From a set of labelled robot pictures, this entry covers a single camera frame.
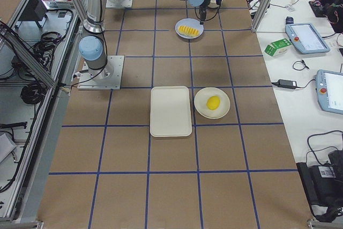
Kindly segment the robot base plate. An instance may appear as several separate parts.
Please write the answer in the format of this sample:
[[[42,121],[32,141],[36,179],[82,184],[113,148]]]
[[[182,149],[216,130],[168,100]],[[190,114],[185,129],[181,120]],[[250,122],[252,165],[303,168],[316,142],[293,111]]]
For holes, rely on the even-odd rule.
[[[108,56],[107,66],[97,75],[99,71],[89,69],[87,63],[84,62],[84,69],[87,71],[78,77],[77,88],[79,90],[119,90],[123,65],[124,56]]]

